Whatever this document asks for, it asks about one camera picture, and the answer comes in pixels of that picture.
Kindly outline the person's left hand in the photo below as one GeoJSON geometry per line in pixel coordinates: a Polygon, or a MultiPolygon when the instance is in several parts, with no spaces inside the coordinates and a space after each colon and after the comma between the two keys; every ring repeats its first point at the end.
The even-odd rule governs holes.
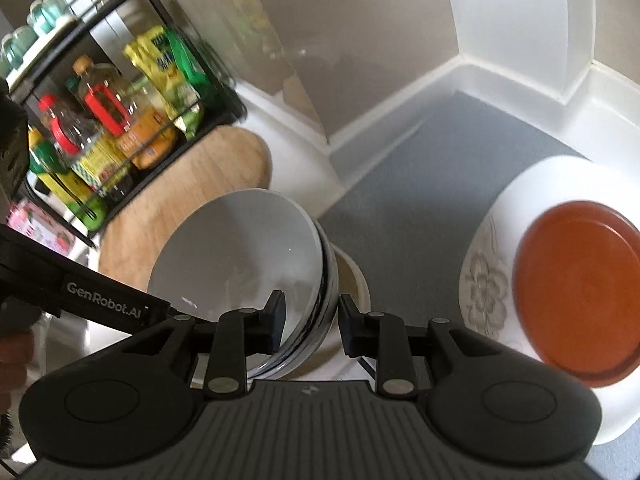
{"type": "Polygon", "coordinates": [[[35,355],[34,333],[12,333],[0,339],[0,413],[6,414],[12,396],[27,382],[27,367],[35,355]]]}

